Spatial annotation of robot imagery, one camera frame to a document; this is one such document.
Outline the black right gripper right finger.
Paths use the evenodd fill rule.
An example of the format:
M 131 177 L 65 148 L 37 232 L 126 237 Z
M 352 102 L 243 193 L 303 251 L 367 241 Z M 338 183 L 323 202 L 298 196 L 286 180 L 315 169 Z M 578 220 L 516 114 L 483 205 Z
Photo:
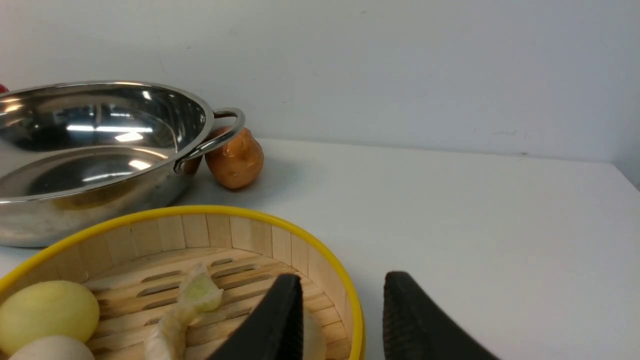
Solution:
M 385 276 L 382 342 L 387 360 L 496 360 L 405 271 Z

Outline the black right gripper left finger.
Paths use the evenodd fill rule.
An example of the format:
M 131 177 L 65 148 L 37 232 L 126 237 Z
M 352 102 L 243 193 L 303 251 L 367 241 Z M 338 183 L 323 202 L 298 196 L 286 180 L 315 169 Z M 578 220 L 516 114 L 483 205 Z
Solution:
M 249 317 L 210 360 L 301 360 L 304 352 L 300 277 L 277 276 Z

